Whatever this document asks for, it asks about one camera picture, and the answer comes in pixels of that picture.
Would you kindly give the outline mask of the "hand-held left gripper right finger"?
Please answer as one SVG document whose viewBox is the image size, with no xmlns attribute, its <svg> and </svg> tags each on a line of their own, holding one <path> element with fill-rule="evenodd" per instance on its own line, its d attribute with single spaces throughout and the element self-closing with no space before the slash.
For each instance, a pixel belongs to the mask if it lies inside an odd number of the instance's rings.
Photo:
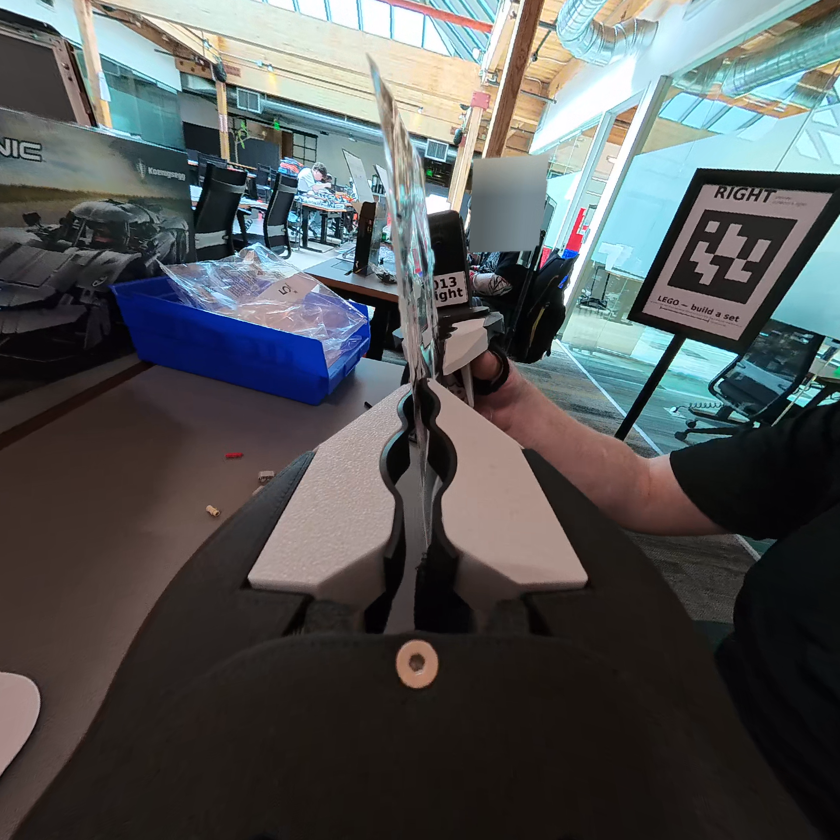
<svg viewBox="0 0 840 840">
<path fill-rule="evenodd" d="M 455 451 L 440 497 L 445 537 L 455 549 L 455 592 L 475 611 L 531 592 L 580 590 L 578 556 L 522 447 L 441 384 L 434 427 Z"/>
</svg>

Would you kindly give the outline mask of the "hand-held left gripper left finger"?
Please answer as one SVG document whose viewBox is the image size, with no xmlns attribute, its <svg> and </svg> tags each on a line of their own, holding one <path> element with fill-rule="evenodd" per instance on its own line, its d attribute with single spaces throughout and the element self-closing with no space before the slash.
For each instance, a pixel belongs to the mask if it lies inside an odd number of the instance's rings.
<svg viewBox="0 0 840 840">
<path fill-rule="evenodd" d="M 411 464 L 409 385 L 315 450 L 248 573 L 258 591 L 306 595 L 383 632 L 405 568 L 399 479 Z"/>
</svg>

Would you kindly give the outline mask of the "lego sticker sheet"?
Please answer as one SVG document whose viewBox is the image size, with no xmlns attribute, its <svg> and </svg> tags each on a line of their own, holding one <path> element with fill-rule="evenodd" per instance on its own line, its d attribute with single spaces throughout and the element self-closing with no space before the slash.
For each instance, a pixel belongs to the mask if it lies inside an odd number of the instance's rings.
<svg viewBox="0 0 840 840">
<path fill-rule="evenodd" d="M 388 171 L 387 204 L 391 217 L 391 241 L 395 279 L 403 330 L 402 351 L 408 365 L 413 392 L 414 432 L 419 456 L 419 487 L 422 502 L 423 551 L 432 541 L 435 478 L 429 477 L 428 431 L 422 418 L 421 385 L 436 375 L 436 363 L 424 363 L 420 332 L 435 325 L 433 297 L 434 254 L 430 242 L 422 166 L 391 91 L 367 56 Z"/>
</svg>

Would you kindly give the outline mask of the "person's right forearm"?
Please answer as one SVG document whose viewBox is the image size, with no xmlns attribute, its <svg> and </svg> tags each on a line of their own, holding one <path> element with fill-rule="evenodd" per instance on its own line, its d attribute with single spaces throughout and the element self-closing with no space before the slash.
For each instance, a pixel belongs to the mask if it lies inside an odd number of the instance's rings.
<svg viewBox="0 0 840 840">
<path fill-rule="evenodd" d="M 725 532 L 681 489 L 668 457 L 641 457 L 623 441 L 579 423 L 554 404 L 547 414 L 539 442 L 531 449 L 609 519 L 654 536 Z"/>
</svg>

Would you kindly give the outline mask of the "lego set box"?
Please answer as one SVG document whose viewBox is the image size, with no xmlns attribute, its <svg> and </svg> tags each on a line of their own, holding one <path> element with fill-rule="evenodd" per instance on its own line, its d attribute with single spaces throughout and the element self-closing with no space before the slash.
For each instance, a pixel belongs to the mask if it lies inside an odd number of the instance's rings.
<svg viewBox="0 0 840 840">
<path fill-rule="evenodd" d="M 1 118 L 1 399 L 133 352 L 113 287 L 194 261 L 186 153 Z"/>
</svg>

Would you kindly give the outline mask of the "black standing card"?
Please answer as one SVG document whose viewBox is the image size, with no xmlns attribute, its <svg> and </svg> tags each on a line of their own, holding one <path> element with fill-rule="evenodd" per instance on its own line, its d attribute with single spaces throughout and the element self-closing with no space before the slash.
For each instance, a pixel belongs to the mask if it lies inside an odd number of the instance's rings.
<svg viewBox="0 0 840 840">
<path fill-rule="evenodd" d="M 353 257 L 353 273 L 366 276 L 375 273 L 380 265 L 382 236 L 387 220 L 386 199 L 376 196 L 364 202 L 358 212 L 358 228 Z"/>
</svg>

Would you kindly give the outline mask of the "black backpack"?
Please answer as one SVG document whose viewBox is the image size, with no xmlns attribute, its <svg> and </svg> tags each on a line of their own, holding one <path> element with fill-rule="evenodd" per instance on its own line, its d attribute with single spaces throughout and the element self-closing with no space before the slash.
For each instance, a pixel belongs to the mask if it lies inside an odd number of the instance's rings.
<svg viewBox="0 0 840 840">
<path fill-rule="evenodd" d="M 529 281 L 507 349 L 514 361 L 531 364 L 551 354 L 565 321 L 564 290 L 578 255 L 568 249 L 552 251 Z"/>
</svg>

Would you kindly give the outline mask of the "black office chair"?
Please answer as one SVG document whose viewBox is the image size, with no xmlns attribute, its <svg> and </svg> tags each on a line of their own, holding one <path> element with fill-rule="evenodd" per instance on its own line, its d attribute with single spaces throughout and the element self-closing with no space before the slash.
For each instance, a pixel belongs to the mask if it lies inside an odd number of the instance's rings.
<svg viewBox="0 0 840 840">
<path fill-rule="evenodd" d="M 285 249 L 286 257 L 291 257 L 288 219 L 297 195 L 298 179 L 279 171 L 264 216 L 263 235 L 269 250 Z"/>
<path fill-rule="evenodd" d="M 691 434 L 729 437 L 771 425 L 805 381 L 823 342 L 821 334 L 768 321 L 750 346 L 709 384 L 717 409 L 688 406 L 690 419 L 675 432 L 675 439 L 685 443 Z"/>
<path fill-rule="evenodd" d="M 234 225 L 246 181 L 243 171 L 206 164 L 202 191 L 193 213 L 197 262 L 223 259 L 235 253 Z"/>
</svg>

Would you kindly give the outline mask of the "crumpled clear plastic bags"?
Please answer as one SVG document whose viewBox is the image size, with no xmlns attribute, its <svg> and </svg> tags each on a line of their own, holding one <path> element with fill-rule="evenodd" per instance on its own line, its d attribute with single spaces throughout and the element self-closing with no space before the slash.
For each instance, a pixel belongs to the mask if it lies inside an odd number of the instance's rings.
<svg viewBox="0 0 840 840">
<path fill-rule="evenodd" d="M 327 366 L 364 342 L 366 313 L 263 245 L 222 259 L 160 267 L 185 305 L 316 340 Z"/>
</svg>

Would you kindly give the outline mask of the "blue plastic bin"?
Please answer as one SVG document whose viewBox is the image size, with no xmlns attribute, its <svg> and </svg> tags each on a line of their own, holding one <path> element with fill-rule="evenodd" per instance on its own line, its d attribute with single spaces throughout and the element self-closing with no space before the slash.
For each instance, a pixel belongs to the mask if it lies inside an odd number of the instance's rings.
<svg viewBox="0 0 840 840">
<path fill-rule="evenodd" d="M 112 287 L 143 362 L 202 375 L 296 402 L 318 405 L 353 372 L 370 347 L 366 308 L 350 347 L 327 365 L 320 342 L 181 302 L 164 277 Z"/>
</svg>

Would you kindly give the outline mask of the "framed marker sign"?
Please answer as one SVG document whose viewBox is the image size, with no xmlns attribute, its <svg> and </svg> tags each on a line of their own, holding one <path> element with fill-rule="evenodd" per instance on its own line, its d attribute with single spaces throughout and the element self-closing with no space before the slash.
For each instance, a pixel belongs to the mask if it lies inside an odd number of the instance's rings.
<svg viewBox="0 0 840 840">
<path fill-rule="evenodd" d="M 838 175 L 695 171 L 628 314 L 673 338 L 616 438 L 626 438 L 686 340 L 750 346 L 838 211 Z"/>
</svg>

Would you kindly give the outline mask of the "silver ventilation duct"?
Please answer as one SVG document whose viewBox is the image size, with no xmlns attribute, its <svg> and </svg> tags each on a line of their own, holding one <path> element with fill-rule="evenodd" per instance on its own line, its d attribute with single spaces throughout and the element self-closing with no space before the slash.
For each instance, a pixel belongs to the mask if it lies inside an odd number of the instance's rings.
<svg viewBox="0 0 840 840">
<path fill-rule="evenodd" d="M 629 56 L 639 56 L 655 42 L 660 23 L 630 17 L 617 24 L 596 20 L 604 2 L 565 2 L 555 21 L 561 45 L 587 64 L 606 67 Z M 685 91 L 702 93 L 719 87 L 727 98 L 747 95 L 757 88 L 781 81 L 797 72 L 812 70 L 838 60 L 838 4 L 803 24 L 783 32 L 765 45 L 725 63 L 711 59 L 679 80 Z"/>
</svg>

